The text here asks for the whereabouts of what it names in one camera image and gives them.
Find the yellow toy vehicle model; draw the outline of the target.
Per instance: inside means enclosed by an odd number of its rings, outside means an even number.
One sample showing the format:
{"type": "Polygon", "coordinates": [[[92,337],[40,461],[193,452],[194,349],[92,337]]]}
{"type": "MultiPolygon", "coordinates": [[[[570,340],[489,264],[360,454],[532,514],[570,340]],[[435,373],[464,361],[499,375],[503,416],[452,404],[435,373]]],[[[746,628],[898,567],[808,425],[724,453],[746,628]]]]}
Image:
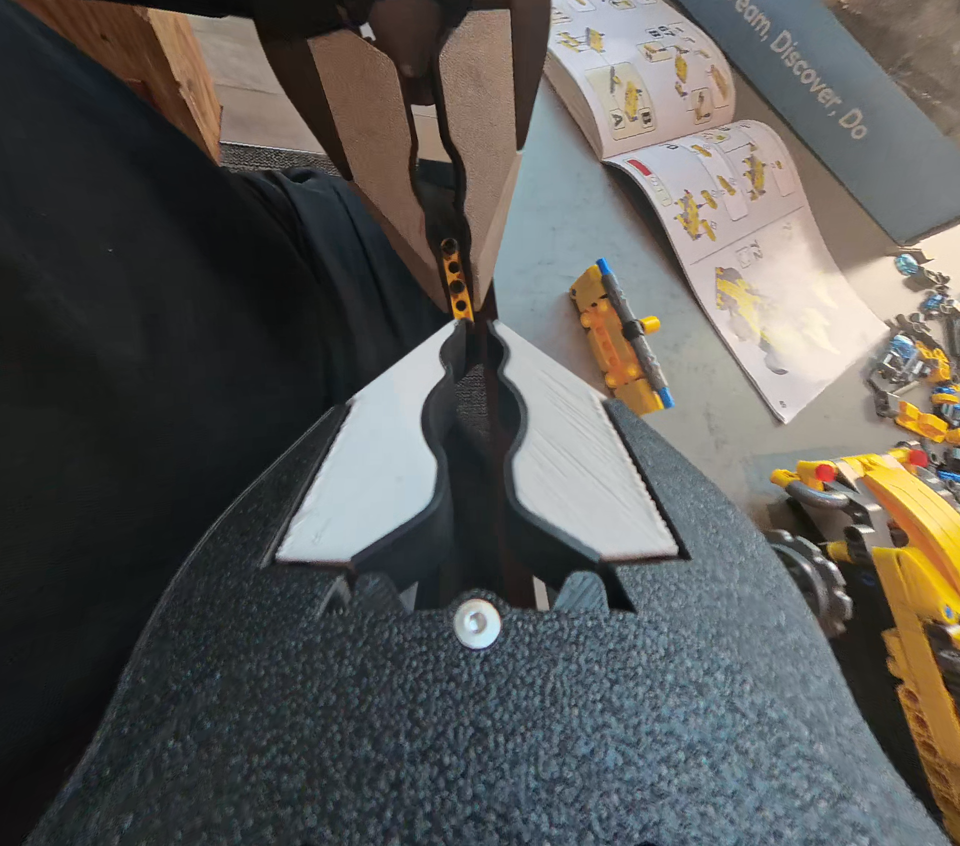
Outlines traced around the yellow toy vehicle model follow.
{"type": "Polygon", "coordinates": [[[917,441],[775,469],[764,537],[894,768],[959,840],[958,474],[917,441]]]}

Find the yellow toy panel block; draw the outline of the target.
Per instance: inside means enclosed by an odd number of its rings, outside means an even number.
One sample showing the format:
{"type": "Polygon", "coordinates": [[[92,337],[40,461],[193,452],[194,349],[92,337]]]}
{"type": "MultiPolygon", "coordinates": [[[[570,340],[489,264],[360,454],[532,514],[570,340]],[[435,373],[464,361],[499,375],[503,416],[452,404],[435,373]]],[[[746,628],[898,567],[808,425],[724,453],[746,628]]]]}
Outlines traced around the yellow toy panel block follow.
{"type": "Polygon", "coordinates": [[[663,410],[659,397],[642,377],[638,361],[621,333],[617,314],[607,300],[596,262],[570,287],[581,326],[609,396],[636,415],[663,410]]]}

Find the pile of grey toy parts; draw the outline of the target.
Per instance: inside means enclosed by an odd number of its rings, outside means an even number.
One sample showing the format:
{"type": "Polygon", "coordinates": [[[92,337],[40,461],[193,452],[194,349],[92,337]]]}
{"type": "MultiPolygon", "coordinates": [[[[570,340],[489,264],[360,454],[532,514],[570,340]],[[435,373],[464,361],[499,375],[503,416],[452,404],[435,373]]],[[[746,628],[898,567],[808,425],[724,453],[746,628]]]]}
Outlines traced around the pile of grey toy parts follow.
{"type": "Polygon", "coordinates": [[[958,290],[931,262],[919,248],[895,255],[906,287],[921,298],[915,312],[888,320],[889,336],[867,374],[867,386],[878,418],[958,451],[958,290]]]}

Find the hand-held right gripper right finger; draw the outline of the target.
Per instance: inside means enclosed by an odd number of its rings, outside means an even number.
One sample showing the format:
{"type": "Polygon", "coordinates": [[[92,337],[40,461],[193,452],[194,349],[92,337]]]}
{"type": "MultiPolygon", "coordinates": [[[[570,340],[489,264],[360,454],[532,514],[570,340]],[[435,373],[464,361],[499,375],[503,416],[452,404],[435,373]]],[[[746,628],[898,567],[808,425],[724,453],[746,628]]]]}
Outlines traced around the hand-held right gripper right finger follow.
{"type": "Polygon", "coordinates": [[[499,320],[490,329],[520,411],[507,473],[522,521],[598,565],[676,558],[606,398],[499,320]]]}

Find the blue cardboard box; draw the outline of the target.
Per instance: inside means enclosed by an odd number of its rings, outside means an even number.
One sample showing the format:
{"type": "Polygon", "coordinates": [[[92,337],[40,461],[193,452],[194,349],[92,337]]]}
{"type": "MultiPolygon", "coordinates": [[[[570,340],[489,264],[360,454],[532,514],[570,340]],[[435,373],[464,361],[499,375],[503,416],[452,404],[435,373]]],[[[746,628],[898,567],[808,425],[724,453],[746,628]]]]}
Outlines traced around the blue cardboard box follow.
{"type": "Polygon", "coordinates": [[[958,144],[822,0],[678,0],[892,239],[958,225],[958,144]]]}

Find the wooden pillar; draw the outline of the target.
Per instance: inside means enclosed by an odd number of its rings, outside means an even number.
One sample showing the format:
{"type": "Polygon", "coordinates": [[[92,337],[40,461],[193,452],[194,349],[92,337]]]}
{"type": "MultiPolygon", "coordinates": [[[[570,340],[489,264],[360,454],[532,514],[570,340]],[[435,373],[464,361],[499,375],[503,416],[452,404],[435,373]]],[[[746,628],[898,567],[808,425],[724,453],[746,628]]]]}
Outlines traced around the wooden pillar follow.
{"type": "Polygon", "coordinates": [[[222,105],[185,14],[105,0],[14,1],[221,161],[222,105]]]}

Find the yellow beam with black pins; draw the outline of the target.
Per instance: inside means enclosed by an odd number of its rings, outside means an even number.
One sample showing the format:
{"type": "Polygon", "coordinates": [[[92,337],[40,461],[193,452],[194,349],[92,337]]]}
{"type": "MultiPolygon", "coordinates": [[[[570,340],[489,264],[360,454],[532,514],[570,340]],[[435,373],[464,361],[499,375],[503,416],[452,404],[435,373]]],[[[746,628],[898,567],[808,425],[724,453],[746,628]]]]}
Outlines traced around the yellow beam with black pins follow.
{"type": "Polygon", "coordinates": [[[474,322],[474,306],[458,240],[447,237],[439,244],[440,268],[445,280],[451,315],[455,320],[474,322]]]}

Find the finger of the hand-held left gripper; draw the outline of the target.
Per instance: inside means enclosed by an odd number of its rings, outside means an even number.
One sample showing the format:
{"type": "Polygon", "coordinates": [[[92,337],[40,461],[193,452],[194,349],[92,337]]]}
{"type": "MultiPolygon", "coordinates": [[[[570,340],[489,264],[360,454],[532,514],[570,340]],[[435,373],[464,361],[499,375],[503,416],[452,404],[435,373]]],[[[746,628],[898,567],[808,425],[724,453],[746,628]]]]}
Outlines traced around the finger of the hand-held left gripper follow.
{"type": "Polygon", "coordinates": [[[361,35],[316,36],[307,47],[353,186],[429,299],[459,317],[440,248],[460,239],[452,164],[419,164],[412,113],[384,51],[361,35]]]}
{"type": "Polygon", "coordinates": [[[458,183],[475,307],[490,291],[522,163],[508,9],[467,13],[438,54],[440,135],[458,183]]]}

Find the open instruction booklet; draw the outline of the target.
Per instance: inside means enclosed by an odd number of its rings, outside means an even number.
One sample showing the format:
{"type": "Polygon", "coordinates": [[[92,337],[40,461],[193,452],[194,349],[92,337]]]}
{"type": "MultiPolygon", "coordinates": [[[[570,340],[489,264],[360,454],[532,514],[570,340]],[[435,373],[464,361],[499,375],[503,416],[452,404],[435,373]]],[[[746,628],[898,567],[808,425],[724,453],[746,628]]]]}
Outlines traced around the open instruction booklet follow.
{"type": "Polygon", "coordinates": [[[703,312],[787,423],[884,333],[834,263],[785,142],[736,120],[726,56],[667,0],[551,0],[544,71],[645,195],[703,312]]]}

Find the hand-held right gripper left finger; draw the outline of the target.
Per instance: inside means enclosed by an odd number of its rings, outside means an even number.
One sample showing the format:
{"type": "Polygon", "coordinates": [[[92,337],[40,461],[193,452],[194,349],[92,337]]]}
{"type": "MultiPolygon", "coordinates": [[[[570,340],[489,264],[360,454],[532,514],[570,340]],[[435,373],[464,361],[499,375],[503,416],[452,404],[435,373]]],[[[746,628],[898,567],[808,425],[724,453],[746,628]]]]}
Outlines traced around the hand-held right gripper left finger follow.
{"type": "Polygon", "coordinates": [[[444,533],[450,482],[438,453],[460,360],[462,325],[450,321],[347,402],[276,562],[400,569],[403,540],[444,533]]]}

